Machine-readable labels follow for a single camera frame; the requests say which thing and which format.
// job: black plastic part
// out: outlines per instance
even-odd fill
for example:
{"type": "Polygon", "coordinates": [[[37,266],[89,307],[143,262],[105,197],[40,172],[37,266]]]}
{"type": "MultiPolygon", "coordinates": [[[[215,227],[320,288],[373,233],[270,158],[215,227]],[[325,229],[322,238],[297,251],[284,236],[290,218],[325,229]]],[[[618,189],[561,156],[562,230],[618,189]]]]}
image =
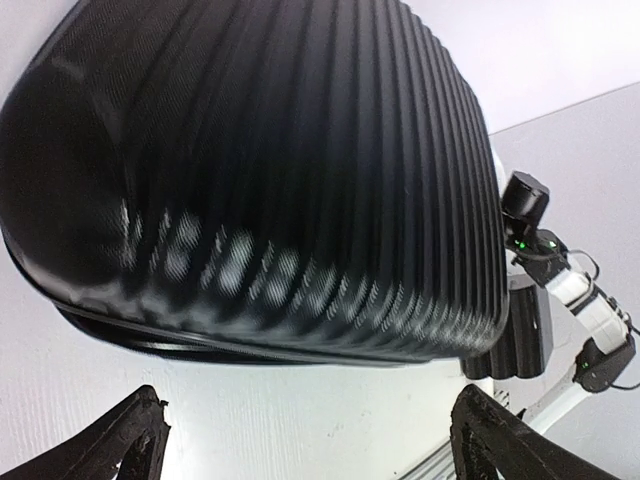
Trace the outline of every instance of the black plastic part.
{"type": "Polygon", "coordinates": [[[535,232],[549,205],[549,189],[531,175],[514,172],[502,195],[507,236],[526,240],[535,232]]]}
{"type": "Polygon", "coordinates": [[[63,444],[0,480],[160,480],[170,427],[166,402],[143,386],[63,444]]]}
{"type": "Polygon", "coordinates": [[[538,435],[475,385],[452,412],[451,446],[458,480],[616,480],[538,435]]]}
{"type": "Polygon", "coordinates": [[[542,375],[553,351],[549,294],[532,284],[510,292],[504,334],[486,354],[462,362],[467,378],[535,378],[542,375]]]}
{"type": "Polygon", "coordinates": [[[527,275],[541,287],[545,287],[563,270],[571,269],[567,260],[567,246],[549,230],[531,232],[525,249],[507,243],[515,251],[515,261],[522,265],[527,275]]]}
{"type": "Polygon", "coordinates": [[[0,114],[0,226],[79,328],[172,358],[423,363],[506,321],[480,105],[397,0],[80,0],[0,114]]]}
{"type": "Polygon", "coordinates": [[[627,343],[608,355],[598,349],[593,339],[589,339],[576,357],[573,381],[588,392],[604,392],[618,379],[635,354],[636,343],[632,335],[627,336],[627,343]]]}

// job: cable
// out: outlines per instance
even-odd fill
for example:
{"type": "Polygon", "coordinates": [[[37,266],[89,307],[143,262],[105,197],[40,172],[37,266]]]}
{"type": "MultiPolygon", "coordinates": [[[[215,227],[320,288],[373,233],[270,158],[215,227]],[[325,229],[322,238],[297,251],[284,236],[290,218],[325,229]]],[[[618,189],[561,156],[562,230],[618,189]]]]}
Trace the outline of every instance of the cable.
{"type": "Polygon", "coordinates": [[[593,274],[593,281],[595,282],[596,280],[598,280],[598,278],[600,278],[600,265],[598,265],[598,262],[596,262],[593,259],[593,257],[591,255],[589,255],[587,252],[585,252],[584,250],[580,250],[580,249],[574,249],[574,250],[569,250],[567,252],[567,255],[584,255],[585,257],[587,257],[589,259],[589,261],[591,262],[591,264],[596,269],[595,273],[593,274]]]}
{"type": "Polygon", "coordinates": [[[589,253],[587,253],[584,250],[581,250],[579,248],[573,249],[573,250],[568,250],[566,252],[552,252],[552,253],[548,253],[546,255],[540,255],[540,254],[537,254],[537,253],[523,252],[522,250],[516,250],[514,248],[510,248],[510,250],[516,254],[516,258],[517,257],[521,257],[521,258],[524,258],[525,260],[533,260],[533,261],[540,261],[540,262],[544,262],[544,261],[547,261],[547,260],[552,260],[552,259],[554,259],[556,257],[564,257],[565,255],[584,255],[585,257],[587,257],[589,259],[589,261],[591,262],[591,264],[595,268],[595,273],[593,274],[593,276],[591,276],[593,281],[595,282],[596,280],[598,280],[598,278],[600,278],[600,265],[598,265],[598,262],[596,262],[593,259],[593,257],[591,255],[589,255],[589,253]]]}
{"type": "Polygon", "coordinates": [[[634,390],[637,390],[640,388],[640,383],[638,383],[637,385],[633,385],[631,387],[621,387],[620,385],[611,385],[611,388],[615,390],[622,390],[623,392],[633,392],[634,390]]]}

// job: ridged panel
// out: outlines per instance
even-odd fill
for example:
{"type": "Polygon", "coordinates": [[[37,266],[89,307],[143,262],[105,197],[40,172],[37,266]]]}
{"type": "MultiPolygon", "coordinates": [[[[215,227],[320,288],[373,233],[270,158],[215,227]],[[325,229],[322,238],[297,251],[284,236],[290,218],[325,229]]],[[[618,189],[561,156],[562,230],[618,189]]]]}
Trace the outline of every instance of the ridged panel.
{"type": "Polygon", "coordinates": [[[510,299],[507,325],[498,342],[487,353],[462,361],[467,378],[535,378],[545,372],[553,351],[549,294],[532,284],[510,291],[510,299]]]}
{"type": "Polygon", "coordinates": [[[482,113],[397,1],[82,1],[7,101],[0,183],[24,271],[87,311],[408,362],[504,326],[482,113]]]}

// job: robotic arm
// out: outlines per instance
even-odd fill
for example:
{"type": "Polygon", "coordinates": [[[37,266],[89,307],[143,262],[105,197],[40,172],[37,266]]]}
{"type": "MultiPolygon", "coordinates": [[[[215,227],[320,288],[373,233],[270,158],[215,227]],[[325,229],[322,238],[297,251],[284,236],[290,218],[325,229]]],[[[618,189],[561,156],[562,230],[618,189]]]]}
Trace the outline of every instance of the robotic arm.
{"type": "Polygon", "coordinates": [[[513,262],[559,299],[591,338],[562,380],[523,412],[523,420],[540,433],[590,394],[621,388],[614,382],[636,353],[631,317],[596,284],[599,271],[594,277],[581,271],[575,255],[583,252],[538,229],[548,203],[547,187],[530,175],[514,173],[502,199],[506,246],[513,262]]]}

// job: white wall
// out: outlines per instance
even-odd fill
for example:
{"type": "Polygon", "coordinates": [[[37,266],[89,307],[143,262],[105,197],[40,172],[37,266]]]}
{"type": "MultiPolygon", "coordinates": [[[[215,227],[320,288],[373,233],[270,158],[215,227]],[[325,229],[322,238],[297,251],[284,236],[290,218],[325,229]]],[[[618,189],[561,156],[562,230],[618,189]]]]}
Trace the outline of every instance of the white wall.
{"type": "Polygon", "coordinates": [[[145,383],[168,400],[167,480],[389,480],[445,440],[457,362],[398,369],[170,362],[75,330],[0,246],[0,475],[145,383]]]}
{"type": "Polygon", "coordinates": [[[406,0],[497,132],[640,81],[637,0],[406,0]]]}

